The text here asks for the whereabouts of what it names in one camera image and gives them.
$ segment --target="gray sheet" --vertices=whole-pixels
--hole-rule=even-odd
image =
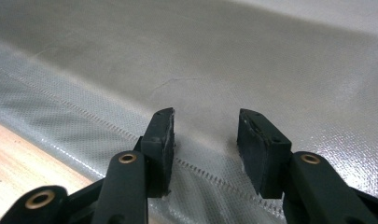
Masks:
[[[82,174],[176,110],[163,222],[284,222],[235,140],[241,107],[378,197],[378,2],[0,1],[0,121]]]

